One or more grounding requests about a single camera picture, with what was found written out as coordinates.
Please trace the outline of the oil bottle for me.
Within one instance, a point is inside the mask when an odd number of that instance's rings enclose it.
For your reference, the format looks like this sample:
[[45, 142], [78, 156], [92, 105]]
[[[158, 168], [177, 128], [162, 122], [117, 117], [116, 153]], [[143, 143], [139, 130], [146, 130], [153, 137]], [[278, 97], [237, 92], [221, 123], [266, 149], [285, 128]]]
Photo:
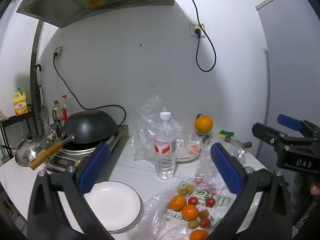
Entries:
[[62, 127], [60, 104], [58, 100], [54, 101], [54, 105], [52, 107], [52, 119], [54, 124], [60, 126], [60, 128]]

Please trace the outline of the clear water bottle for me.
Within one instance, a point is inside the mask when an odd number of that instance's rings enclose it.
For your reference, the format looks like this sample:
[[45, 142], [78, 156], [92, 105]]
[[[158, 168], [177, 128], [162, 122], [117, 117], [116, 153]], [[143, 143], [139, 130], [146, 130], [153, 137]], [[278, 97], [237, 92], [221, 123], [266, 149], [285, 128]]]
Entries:
[[160, 123], [154, 136], [155, 171], [161, 180], [169, 180], [176, 170], [177, 129], [170, 112], [159, 114]]

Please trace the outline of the yellow detergent bottle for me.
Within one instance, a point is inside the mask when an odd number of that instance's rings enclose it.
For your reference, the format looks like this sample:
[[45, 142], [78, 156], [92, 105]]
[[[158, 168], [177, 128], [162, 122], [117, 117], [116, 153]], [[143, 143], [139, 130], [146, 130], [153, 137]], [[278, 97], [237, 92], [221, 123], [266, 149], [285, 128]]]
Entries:
[[16, 116], [20, 116], [29, 112], [27, 95], [24, 87], [16, 89], [16, 93], [13, 95], [13, 103]]

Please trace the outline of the yellow green sponge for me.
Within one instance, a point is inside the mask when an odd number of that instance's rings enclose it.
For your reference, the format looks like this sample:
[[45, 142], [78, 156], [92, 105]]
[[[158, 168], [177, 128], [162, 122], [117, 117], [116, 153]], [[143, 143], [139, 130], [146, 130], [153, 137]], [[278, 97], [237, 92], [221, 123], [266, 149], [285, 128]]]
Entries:
[[219, 132], [219, 137], [221, 138], [234, 138], [234, 132], [230, 132], [230, 131], [225, 131], [225, 130], [221, 130]]

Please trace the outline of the crumpled clear plastic bag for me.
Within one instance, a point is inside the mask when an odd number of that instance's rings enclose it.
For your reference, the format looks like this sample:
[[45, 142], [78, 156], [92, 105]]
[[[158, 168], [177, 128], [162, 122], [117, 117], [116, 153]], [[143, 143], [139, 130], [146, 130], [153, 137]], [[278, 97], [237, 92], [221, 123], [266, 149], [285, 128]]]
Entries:
[[[131, 152], [135, 161], [146, 160], [152, 164], [155, 162], [154, 136], [160, 123], [159, 114], [165, 110], [165, 104], [159, 95], [155, 95], [143, 103], [131, 137]], [[196, 133], [194, 129], [184, 126], [176, 120], [173, 120], [173, 122], [177, 134], [179, 132]]]

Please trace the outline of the mandarin orange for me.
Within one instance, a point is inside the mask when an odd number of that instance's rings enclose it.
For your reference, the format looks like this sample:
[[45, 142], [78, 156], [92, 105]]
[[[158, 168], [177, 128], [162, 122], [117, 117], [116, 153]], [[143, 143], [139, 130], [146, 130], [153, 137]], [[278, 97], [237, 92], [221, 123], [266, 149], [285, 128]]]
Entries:
[[199, 230], [192, 231], [191, 234], [189, 235], [189, 239], [190, 240], [206, 240], [208, 236], [209, 236], [208, 231], [199, 229]]
[[195, 220], [199, 216], [199, 210], [195, 205], [186, 205], [181, 209], [182, 217], [187, 220]]
[[187, 199], [185, 198], [185, 196], [176, 195], [169, 202], [169, 208], [174, 211], [180, 211], [186, 206], [186, 204]]

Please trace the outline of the left wall socket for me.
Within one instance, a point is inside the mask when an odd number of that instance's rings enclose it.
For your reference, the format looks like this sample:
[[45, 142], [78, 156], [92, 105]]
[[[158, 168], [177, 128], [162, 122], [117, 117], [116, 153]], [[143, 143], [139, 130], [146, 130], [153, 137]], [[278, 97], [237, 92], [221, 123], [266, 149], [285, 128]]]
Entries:
[[54, 51], [54, 58], [60, 57], [62, 53], [62, 47], [58, 47]]

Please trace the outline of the printed plastic fruit bag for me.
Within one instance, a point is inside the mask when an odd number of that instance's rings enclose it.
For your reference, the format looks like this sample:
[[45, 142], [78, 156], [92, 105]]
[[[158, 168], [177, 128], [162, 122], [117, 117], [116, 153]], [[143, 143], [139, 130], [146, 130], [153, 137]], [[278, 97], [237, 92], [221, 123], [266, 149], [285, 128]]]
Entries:
[[[230, 144], [220, 139], [213, 139], [206, 143], [199, 158], [195, 174], [192, 177], [170, 185], [159, 194], [151, 197], [144, 203], [143, 217], [138, 224], [133, 239], [189, 239], [192, 231], [200, 229], [189, 229], [181, 211], [169, 208], [171, 199], [178, 195], [178, 189], [187, 185], [193, 185], [194, 192], [186, 194], [185, 198], [197, 197], [199, 199], [196, 207], [199, 211], [208, 210], [209, 219], [212, 221], [209, 228], [203, 230], [209, 233], [218, 225], [225, 216], [228, 209], [235, 200], [235, 194], [227, 190], [222, 177], [210, 156], [210, 150], [214, 143], [219, 142], [230, 153], [236, 157], [242, 165], [245, 163], [244, 150], [237, 144]], [[216, 200], [214, 207], [207, 207], [205, 201], [213, 197]]]

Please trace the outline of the white plate black rim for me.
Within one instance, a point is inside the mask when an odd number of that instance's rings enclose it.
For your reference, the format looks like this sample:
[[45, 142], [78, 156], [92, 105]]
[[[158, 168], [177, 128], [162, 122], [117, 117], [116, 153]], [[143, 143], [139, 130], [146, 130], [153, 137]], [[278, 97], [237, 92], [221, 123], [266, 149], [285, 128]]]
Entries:
[[118, 181], [97, 183], [84, 198], [108, 232], [125, 230], [137, 220], [142, 210], [139, 194]]

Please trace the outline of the red-cap sauce bottle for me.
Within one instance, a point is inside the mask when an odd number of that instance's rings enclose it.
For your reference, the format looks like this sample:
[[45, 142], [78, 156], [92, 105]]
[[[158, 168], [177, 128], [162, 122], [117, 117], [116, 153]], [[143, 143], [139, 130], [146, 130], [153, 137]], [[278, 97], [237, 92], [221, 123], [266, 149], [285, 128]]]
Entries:
[[67, 119], [72, 115], [72, 105], [67, 99], [67, 95], [62, 96], [62, 102], [60, 105], [61, 118], [63, 122], [66, 122]]

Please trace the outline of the steel induction cooker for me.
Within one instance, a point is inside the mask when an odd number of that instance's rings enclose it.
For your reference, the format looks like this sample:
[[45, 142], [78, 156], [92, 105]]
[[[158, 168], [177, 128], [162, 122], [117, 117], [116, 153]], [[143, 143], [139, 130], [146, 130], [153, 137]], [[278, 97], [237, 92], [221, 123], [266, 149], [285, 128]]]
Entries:
[[[119, 128], [119, 133], [114, 135], [106, 142], [109, 146], [111, 154], [124, 141], [127, 142], [129, 138], [129, 126], [122, 125]], [[65, 172], [69, 166], [78, 166], [84, 157], [90, 156], [95, 147], [83, 151], [69, 151], [62, 149], [58, 153], [51, 156], [44, 162], [44, 169], [49, 172]]]

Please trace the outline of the black wok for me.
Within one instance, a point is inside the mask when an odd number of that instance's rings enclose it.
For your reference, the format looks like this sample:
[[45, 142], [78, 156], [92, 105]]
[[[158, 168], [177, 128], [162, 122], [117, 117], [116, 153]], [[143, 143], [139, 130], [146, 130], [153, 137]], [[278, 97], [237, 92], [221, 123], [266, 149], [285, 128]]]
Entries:
[[84, 111], [72, 114], [65, 122], [61, 139], [55, 139], [36, 154], [28, 166], [35, 170], [52, 155], [62, 150], [66, 145], [69, 149], [83, 150], [86, 146], [96, 146], [117, 135], [119, 126], [106, 112], [100, 110]]

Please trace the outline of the yellow-green longan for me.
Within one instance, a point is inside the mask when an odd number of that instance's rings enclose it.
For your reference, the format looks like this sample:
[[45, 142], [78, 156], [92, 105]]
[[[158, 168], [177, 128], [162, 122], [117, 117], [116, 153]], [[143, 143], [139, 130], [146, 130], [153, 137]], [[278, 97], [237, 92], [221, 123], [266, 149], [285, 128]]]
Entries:
[[181, 187], [181, 188], [178, 189], [178, 194], [180, 196], [185, 196], [187, 194], [187, 191], [186, 191], [185, 188]]
[[199, 223], [199, 221], [196, 220], [196, 219], [190, 220], [190, 221], [188, 222], [188, 228], [189, 228], [189, 229], [196, 229], [196, 228], [199, 227], [199, 225], [200, 225], [200, 223]]
[[209, 211], [208, 210], [202, 210], [199, 212], [199, 218], [204, 219], [209, 217]]
[[188, 195], [191, 195], [191, 194], [194, 192], [194, 187], [193, 187], [193, 185], [187, 185], [187, 186], [185, 187], [185, 191], [186, 191], [186, 193], [187, 193]]

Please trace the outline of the large orange with leaf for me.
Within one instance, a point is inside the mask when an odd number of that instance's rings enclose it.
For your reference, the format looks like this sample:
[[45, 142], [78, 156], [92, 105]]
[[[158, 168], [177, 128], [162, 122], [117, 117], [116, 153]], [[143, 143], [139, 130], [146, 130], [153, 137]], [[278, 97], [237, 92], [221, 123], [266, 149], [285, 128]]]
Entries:
[[213, 128], [213, 120], [210, 116], [198, 114], [194, 125], [198, 132], [208, 133]]

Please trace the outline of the white wall socket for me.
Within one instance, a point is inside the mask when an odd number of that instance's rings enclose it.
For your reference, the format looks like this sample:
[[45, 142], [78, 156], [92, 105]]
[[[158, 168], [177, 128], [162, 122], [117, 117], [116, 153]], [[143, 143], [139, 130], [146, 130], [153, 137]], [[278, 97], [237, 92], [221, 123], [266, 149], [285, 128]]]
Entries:
[[196, 30], [199, 29], [200, 31], [200, 37], [201, 38], [205, 38], [205, 34], [204, 34], [204, 30], [205, 30], [205, 26], [204, 24], [196, 24], [196, 23], [191, 23], [189, 24], [189, 29], [190, 29], [190, 35], [191, 37], [198, 37]]

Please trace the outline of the cherry tomato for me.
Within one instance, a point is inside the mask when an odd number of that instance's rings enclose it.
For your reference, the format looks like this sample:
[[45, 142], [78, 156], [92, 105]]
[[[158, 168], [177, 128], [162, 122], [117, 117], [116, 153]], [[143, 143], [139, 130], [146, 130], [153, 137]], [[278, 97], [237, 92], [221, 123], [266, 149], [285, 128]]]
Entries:
[[195, 197], [195, 196], [190, 197], [190, 198], [188, 199], [188, 204], [189, 204], [189, 205], [194, 205], [194, 206], [196, 206], [196, 205], [198, 204], [198, 202], [199, 202], [199, 199], [198, 199], [197, 197]]
[[206, 199], [205, 204], [207, 207], [214, 207], [216, 200], [213, 197], [209, 197]]
[[209, 228], [211, 226], [211, 223], [212, 223], [212, 221], [208, 217], [202, 218], [200, 220], [200, 227], [201, 228]]

